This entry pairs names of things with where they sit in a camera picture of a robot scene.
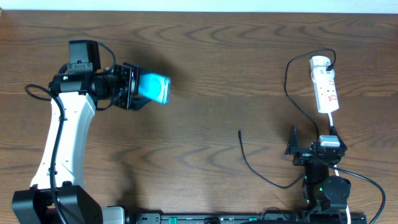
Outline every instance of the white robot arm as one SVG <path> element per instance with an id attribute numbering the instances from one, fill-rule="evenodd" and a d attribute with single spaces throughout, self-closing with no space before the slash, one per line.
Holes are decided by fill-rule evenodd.
<path id="1" fill-rule="evenodd" d="M 96 110 L 114 105 L 137 111 L 151 100 L 167 104 L 170 79 L 137 65 L 116 65 L 115 57 L 111 68 L 96 73 L 101 68 L 98 45 L 114 57 L 101 43 L 73 40 L 69 42 L 70 64 L 54 76 L 50 91 L 41 86 L 26 86 L 26 89 L 39 88 L 52 97 L 52 119 L 44 155 L 30 189 L 14 193 L 12 209 L 21 223 L 133 222 L 133 217 L 122 207 L 101 208 L 84 191 L 83 161 L 88 129 Z M 106 99 L 110 100 L 108 107 L 96 106 L 98 100 Z M 53 203 L 55 210 L 48 208 Z"/>

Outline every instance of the power plug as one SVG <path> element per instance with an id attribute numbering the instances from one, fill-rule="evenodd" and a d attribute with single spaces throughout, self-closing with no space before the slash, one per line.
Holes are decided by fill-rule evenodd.
<path id="1" fill-rule="evenodd" d="M 338 106 L 337 92 L 335 86 L 335 71 L 330 59 L 325 56 L 314 56 L 310 60 L 311 79 L 315 89 L 315 98 L 319 113 L 331 113 L 336 111 Z"/>

